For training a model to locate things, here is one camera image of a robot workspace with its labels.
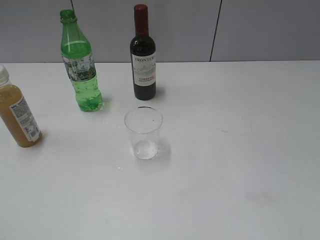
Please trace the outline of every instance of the gray wall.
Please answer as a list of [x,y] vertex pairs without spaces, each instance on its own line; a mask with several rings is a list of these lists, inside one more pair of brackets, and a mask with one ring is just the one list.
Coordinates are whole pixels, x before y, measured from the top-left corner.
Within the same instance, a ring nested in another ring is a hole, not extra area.
[[[74,0],[96,62],[129,62],[133,7],[149,7],[159,62],[208,62],[220,0]],[[61,62],[69,0],[1,0],[0,62]],[[320,1],[222,0],[212,61],[319,60]]]
[[[96,62],[129,62],[135,4],[149,8],[159,62],[207,62],[220,0],[73,0]],[[1,0],[0,62],[61,62],[59,12],[70,0]]]
[[319,0],[222,0],[212,61],[319,60]]

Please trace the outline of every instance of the cup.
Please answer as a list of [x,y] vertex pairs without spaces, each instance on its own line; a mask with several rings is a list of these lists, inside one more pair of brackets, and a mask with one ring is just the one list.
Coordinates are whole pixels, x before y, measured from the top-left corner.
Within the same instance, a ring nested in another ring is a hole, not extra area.
[[152,159],[157,155],[162,122],[162,114],[151,106],[139,106],[125,115],[124,124],[137,158]]

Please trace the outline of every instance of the bottle label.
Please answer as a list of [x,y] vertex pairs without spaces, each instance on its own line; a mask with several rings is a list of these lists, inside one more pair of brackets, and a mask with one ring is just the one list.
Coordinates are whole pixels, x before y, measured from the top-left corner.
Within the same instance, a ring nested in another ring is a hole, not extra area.
[[82,58],[67,58],[62,56],[66,72],[70,80],[83,82],[96,76],[96,68],[92,53]]
[[28,141],[35,142],[40,136],[40,130],[25,98],[22,96],[18,102],[10,106],[10,110]]
[[133,78],[138,86],[150,86],[156,82],[156,53],[149,56],[132,54]]

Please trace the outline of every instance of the red wine bottle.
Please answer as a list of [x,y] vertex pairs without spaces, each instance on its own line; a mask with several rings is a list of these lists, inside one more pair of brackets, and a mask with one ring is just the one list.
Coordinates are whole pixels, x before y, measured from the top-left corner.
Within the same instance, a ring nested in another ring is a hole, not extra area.
[[156,45],[149,36],[148,7],[134,6],[135,37],[130,43],[134,95],[140,100],[156,94]]

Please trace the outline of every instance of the white table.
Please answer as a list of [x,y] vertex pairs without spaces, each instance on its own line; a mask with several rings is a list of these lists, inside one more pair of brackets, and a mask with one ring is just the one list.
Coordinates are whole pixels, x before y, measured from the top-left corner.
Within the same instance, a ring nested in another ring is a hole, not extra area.
[[[44,139],[0,124],[1,240],[320,239],[320,62],[97,63],[104,110],[77,106],[61,63],[5,64]],[[125,113],[163,114],[164,150],[135,159]]]

